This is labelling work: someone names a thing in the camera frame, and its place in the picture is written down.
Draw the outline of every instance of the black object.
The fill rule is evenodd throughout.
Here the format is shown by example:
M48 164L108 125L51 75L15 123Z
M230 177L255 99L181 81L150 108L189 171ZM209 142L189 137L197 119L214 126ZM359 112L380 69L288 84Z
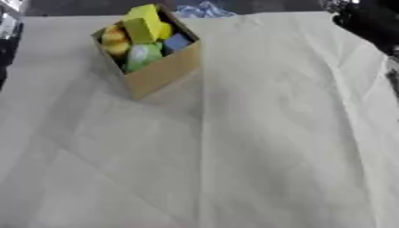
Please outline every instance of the black object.
M20 22L23 2L13 0L12 3L10 0L0 0L0 91L7 79L7 67L12 64L17 53L23 31L23 23Z
M334 22L372 42L388 56L399 58L398 0L325 0Z
M392 69L386 76L394 89L397 101L399 101L399 73L395 69Z
M0 91L7 79L7 67L12 64L17 53L22 30L23 24L20 23L10 37L0 38Z

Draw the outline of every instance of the white cloth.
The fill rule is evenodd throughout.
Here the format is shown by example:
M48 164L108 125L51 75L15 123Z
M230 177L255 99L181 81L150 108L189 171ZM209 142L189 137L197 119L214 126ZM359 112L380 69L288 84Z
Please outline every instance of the white cloth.
M372 45L321 12L186 20L204 69L132 102L89 37L117 19L26 19L0 227L396 226L398 112Z

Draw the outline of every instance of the yellow plastic fruit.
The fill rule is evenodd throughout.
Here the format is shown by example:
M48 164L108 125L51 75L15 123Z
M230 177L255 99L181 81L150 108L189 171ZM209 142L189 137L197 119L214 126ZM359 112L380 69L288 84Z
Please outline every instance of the yellow plastic fruit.
M130 48L125 32L117 25L108 26L102 34L102 47L114 57L122 57Z

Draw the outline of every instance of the dark floor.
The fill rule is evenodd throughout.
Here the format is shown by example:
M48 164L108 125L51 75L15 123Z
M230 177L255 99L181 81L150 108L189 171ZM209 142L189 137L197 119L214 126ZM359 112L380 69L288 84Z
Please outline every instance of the dark floor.
M201 0L31 0L28 15L120 15L140 4L162 3L175 9L180 4L196 5ZM238 14L320 10L318 0L213 0Z

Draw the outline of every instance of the table surface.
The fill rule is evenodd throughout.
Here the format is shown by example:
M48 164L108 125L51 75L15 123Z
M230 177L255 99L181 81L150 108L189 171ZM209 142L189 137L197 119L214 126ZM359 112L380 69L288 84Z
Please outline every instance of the table surface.
M203 68L129 100L89 35L27 18L0 95L2 227L394 227L385 58L330 16L185 20Z

